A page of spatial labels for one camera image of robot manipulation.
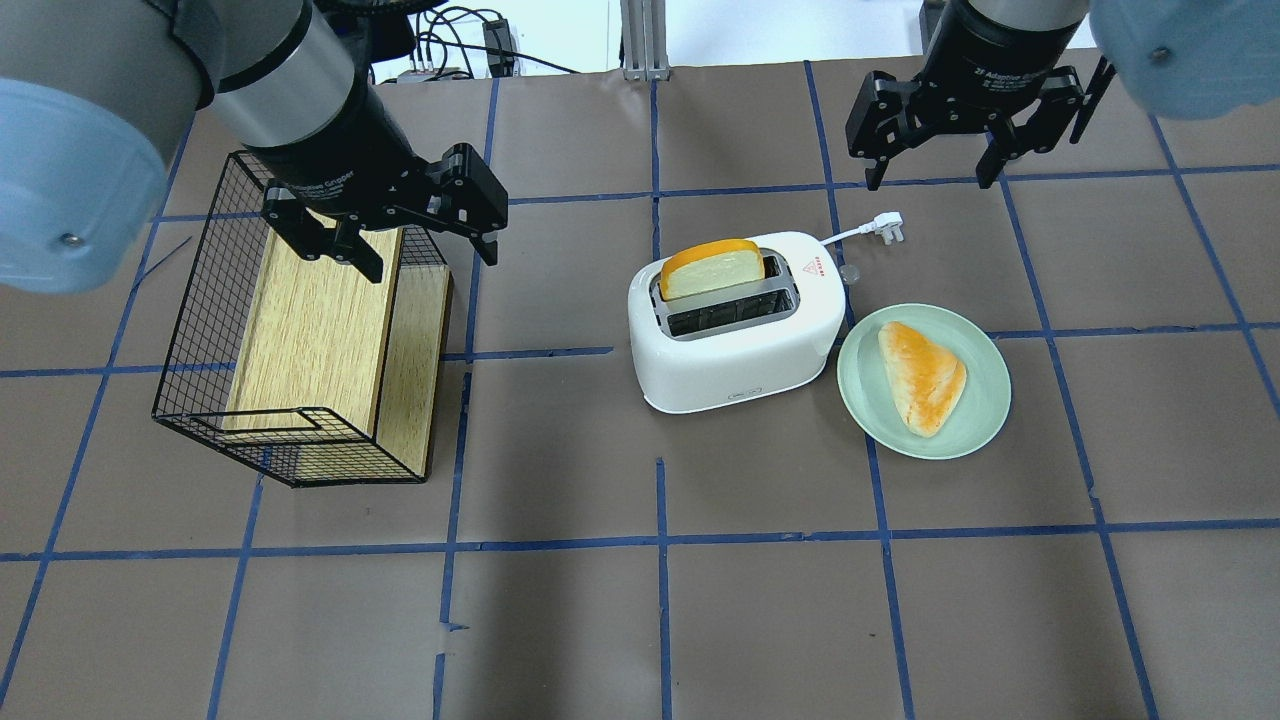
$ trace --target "toaster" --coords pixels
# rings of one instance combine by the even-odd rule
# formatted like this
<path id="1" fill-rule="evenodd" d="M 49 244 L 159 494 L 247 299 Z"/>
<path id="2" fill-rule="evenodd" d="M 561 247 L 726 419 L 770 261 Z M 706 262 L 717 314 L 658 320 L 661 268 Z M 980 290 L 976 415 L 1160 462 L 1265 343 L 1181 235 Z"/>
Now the toaster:
<path id="1" fill-rule="evenodd" d="M 644 398 L 663 413 L 696 413 L 800 387 L 822 373 L 845 314 L 835 260 L 812 236 L 748 238 L 764 279 L 664 301 L 662 265 L 627 291 L 631 355 Z"/>

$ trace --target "wooden board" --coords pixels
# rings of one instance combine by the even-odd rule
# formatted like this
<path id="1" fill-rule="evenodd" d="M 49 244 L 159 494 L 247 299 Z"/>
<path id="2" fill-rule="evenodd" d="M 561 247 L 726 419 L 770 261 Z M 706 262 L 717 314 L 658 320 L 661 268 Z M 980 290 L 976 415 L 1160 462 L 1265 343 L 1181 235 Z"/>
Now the wooden board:
<path id="1" fill-rule="evenodd" d="M 420 475 L 426 475 L 448 297 L 448 265 L 401 268 L 375 439 Z"/>
<path id="2" fill-rule="evenodd" d="M 333 220 L 321 218 L 326 225 Z M 372 433 L 403 229 L 361 233 L 383 258 L 380 283 L 326 258 L 298 258 L 270 233 L 228 411 L 329 407 Z M 298 415 L 230 415 L 225 430 L 311 427 Z"/>

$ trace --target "light green plate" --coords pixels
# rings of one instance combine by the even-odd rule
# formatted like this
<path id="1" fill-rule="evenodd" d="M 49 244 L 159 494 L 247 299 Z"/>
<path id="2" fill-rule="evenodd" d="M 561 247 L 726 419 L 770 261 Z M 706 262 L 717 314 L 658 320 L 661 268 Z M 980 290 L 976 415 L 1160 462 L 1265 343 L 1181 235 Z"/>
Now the light green plate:
<path id="1" fill-rule="evenodd" d="M 960 402 L 931 438 L 906 429 L 893 407 L 877 338 L 891 320 L 905 323 L 951 350 L 969 372 Z M 845 337 L 836 378 L 845 406 L 867 434 L 890 450 L 924 460 L 960 457 L 991 442 L 1005 425 L 1012 398 L 1009 368 L 996 343 L 978 325 L 933 305 L 892 305 L 863 318 Z"/>

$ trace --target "toast slice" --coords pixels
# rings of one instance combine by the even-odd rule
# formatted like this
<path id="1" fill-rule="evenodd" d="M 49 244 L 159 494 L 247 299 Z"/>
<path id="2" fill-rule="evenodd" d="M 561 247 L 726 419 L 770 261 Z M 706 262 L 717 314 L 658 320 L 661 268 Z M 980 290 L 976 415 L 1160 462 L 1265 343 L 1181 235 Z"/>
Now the toast slice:
<path id="1" fill-rule="evenodd" d="M 662 264 L 658 290 L 663 300 L 675 300 L 764 279 L 764 256 L 750 240 L 717 240 L 695 245 Z"/>
<path id="2" fill-rule="evenodd" d="M 968 370 L 954 352 L 910 325 L 884 323 L 877 334 L 893 407 L 913 433 L 938 434 L 964 392 Z"/>

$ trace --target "black wire mesh basket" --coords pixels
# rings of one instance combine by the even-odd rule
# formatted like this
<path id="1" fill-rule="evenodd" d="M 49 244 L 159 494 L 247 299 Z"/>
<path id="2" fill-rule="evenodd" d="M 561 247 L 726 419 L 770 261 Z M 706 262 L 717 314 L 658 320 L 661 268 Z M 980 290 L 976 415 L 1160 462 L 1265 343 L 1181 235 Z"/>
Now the black wire mesh basket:
<path id="1" fill-rule="evenodd" d="M 415 473 L 329 407 L 228 410 L 270 237 L 270 227 L 259 217 L 270 178 L 246 151 L 227 156 L 152 418 L 291 487 L 426 482 L 425 471 Z M 389 270 L 411 265 L 445 265 L 435 242 L 416 225 L 404 228 L 398 265 Z M 248 424 L 257 429 L 236 429 L 247 424 L 243 416 L 252 416 Z"/>

